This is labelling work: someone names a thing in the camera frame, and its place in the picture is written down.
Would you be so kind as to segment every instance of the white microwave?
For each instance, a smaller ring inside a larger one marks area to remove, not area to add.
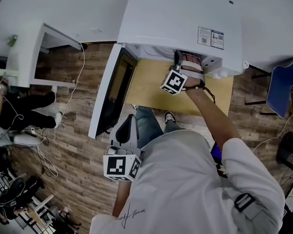
[[[242,73],[247,62],[234,2],[128,0],[96,98],[91,138],[117,123],[138,61],[173,60],[176,49],[202,56],[205,74],[213,78]]]

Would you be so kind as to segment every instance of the person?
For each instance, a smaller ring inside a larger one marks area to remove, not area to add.
[[[44,188],[42,180],[31,176],[25,183],[23,192],[20,195],[11,197],[13,190],[7,189],[0,195],[0,223],[9,224],[9,220],[17,218],[18,214],[27,211],[27,204],[31,202],[31,198],[36,194],[39,188]]]
[[[0,127],[7,130],[21,131],[32,125],[38,128],[57,128],[61,122],[62,114],[56,113],[55,117],[45,116],[33,109],[46,107],[56,101],[57,87],[53,86],[51,92],[44,95],[33,95],[4,101],[7,87],[1,85],[0,90]]]
[[[279,234],[293,234],[293,212],[290,211],[287,204],[284,206],[283,224]]]
[[[189,77],[185,87],[199,83]],[[178,127],[171,112],[165,114],[162,132],[152,110],[139,106],[136,119],[142,164],[133,182],[119,182],[112,215],[95,216],[90,234],[264,233],[254,230],[256,225],[241,215],[236,208],[240,202],[232,199],[230,189],[248,193],[245,196],[255,200],[250,209],[261,209],[261,226],[273,224],[275,228],[265,233],[277,233],[281,228],[285,198],[280,185],[202,89],[187,90],[186,94],[222,150],[228,185],[218,175],[203,136]]]

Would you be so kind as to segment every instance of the hand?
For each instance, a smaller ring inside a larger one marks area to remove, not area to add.
[[[4,96],[6,95],[7,91],[7,87],[1,84],[0,94]]]
[[[191,61],[191,62],[194,62],[194,63],[197,63],[197,64],[201,65],[200,59],[197,58],[197,57],[194,57],[192,55],[183,55],[183,60],[188,60],[188,61]],[[182,69],[189,70],[189,71],[194,71],[194,72],[197,72],[197,73],[202,73],[201,71],[197,70],[196,68],[189,67],[189,66],[184,66],[183,65]],[[199,86],[200,83],[201,83],[200,79],[193,78],[193,77],[188,77],[184,87]]]
[[[5,86],[5,84],[8,85],[9,80],[6,79],[6,78],[2,78],[2,81],[1,81],[1,84],[0,84],[0,86],[1,86],[0,94],[2,94],[2,95],[6,95],[7,90],[8,90],[7,87]]]

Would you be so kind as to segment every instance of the white desk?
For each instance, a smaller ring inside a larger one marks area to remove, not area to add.
[[[71,82],[35,78],[39,52],[48,53],[48,50],[43,46],[52,41],[61,42],[62,45],[70,45],[81,50],[81,45],[76,40],[41,21],[26,23],[23,31],[18,34],[15,45],[10,48],[6,69],[0,69],[0,75],[3,75],[6,71],[11,86],[29,87],[31,84],[36,84],[75,87],[75,84]]]

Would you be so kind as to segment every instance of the white cable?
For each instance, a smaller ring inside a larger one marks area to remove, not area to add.
[[[12,106],[11,102],[3,95],[3,94],[0,94],[1,96],[3,96],[3,98],[5,98],[5,100],[11,105],[11,107],[13,108],[13,110],[15,111],[16,115],[14,117],[14,119],[12,120],[12,124],[11,126],[5,131],[5,133],[3,135],[1,135],[0,139],[3,138],[3,136],[6,135],[6,133],[10,130],[10,128],[13,126],[14,124],[14,121],[16,119],[16,117],[18,116],[20,120],[23,120],[24,119],[24,115],[19,115],[18,112],[16,112],[15,108]]]
[[[162,57],[162,56],[159,56],[159,55],[152,55],[152,54],[148,53],[148,52],[146,51],[146,48],[145,48],[145,47],[143,47],[143,50],[144,50],[144,52],[146,52],[149,56],[153,56],[153,57]]]
[[[37,146],[36,148],[37,148],[37,152],[38,152],[39,157],[42,158],[42,159],[44,160],[44,162],[45,162],[45,166],[48,168],[48,170],[50,171],[50,173],[51,173],[52,175],[54,175],[55,177],[57,177],[59,174],[58,174],[57,169],[56,169],[55,166],[53,165],[53,163],[52,163],[48,158],[46,158],[46,157],[44,157],[44,156],[42,155],[42,152],[41,152],[41,150],[40,150],[40,148],[39,148],[38,146]],[[51,166],[47,163],[47,160],[48,160],[48,162],[52,165],[53,170],[56,172],[56,174],[53,173],[53,172],[51,171],[51,169],[50,169]]]
[[[81,43],[79,43],[79,44],[80,44],[81,47],[82,47],[83,55],[84,55],[84,47],[83,47],[83,45],[82,45]],[[83,69],[84,69],[84,65],[85,65],[85,63],[86,63],[86,59],[85,59],[85,57],[84,57],[84,64],[83,64],[83,67],[82,67],[82,69],[80,70],[79,75],[78,75],[78,77],[77,77],[77,80],[76,80],[76,86],[75,86],[75,88],[74,88],[74,90],[73,90],[73,92],[72,92],[72,94],[71,94],[71,96],[70,96],[70,99],[69,99],[68,103],[67,103],[66,106],[65,106],[64,112],[63,112],[62,117],[61,117],[61,121],[62,121],[62,118],[63,118],[65,112],[66,112],[67,106],[68,106],[68,104],[70,103],[70,101],[71,101],[71,99],[72,99],[72,97],[73,97],[73,93],[75,92],[75,90],[76,90],[76,88],[77,88],[78,81],[79,81],[79,77],[80,77],[80,75],[82,74],[82,71],[83,71]]]
[[[165,57],[167,59],[174,59],[175,51],[173,51],[172,49],[170,50],[172,50],[173,52],[169,52],[167,51],[167,48],[153,46],[153,50],[159,55],[161,55],[162,57]]]
[[[272,137],[272,138],[270,138],[270,139],[264,140],[263,142],[259,143],[259,144],[253,149],[252,152],[254,152],[255,149],[256,149],[257,147],[259,147],[261,144],[263,144],[263,143],[265,143],[265,142],[267,142],[267,141],[269,141],[269,140],[272,140],[272,139],[274,139],[274,138],[279,138],[279,136],[282,134],[282,132],[284,131],[285,127],[287,126],[289,120],[292,118],[292,116],[293,116],[293,114],[288,118],[288,120],[287,120],[287,122],[285,123],[285,125],[284,125],[282,131],[278,134],[277,137]]]
[[[82,47],[83,55],[84,55],[84,47],[83,47],[83,45],[82,45],[80,42],[79,42],[79,44],[80,44],[81,47]],[[83,67],[82,67],[82,69],[81,69],[80,72],[79,72],[79,75],[78,75],[77,80],[76,80],[76,86],[75,86],[74,90],[72,91],[72,94],[71,94],[71,96],[70,96],[70,99],[68,100],[68,103],[67,103],[66,106],[65,106],[65,109],[64,109],[64,112],[62,113],[62,117],[61,117],[61,121],[60,121],[60,122],[62,122],[63,116],[64,116],[64,114],[65,114],[65,112],[66,112],[66,110],[67,110],[67,106],[68,106],[68,104],[70,103],[70,101],[71,101],[72,98],[73,98],[73,94],[74,94],[74,92],[75,92],[75,90],[76,90],[76,88],[77,88],[78,81],[79,81],[79,77],[80,77],[80,75],[82,74],[82,71],[83,71],[83,69],[84,69],[84,65],[85,65],[85,63],[86,63],[86,59],[85,59],[85,56],[84,56],[84,64],[83,64]],[[53,138],[53,139],[51,139],[51,138],[49,138],[49,137],[45,137],[40,143],[43,143],[46,139],[49,139],[49,140],[55,140],[55,129],[54,129],[54,138]]]
[[[293,114],[293,109],[292,109],[292,95],[290,95],[290,108],[291,108],[291,113]]]

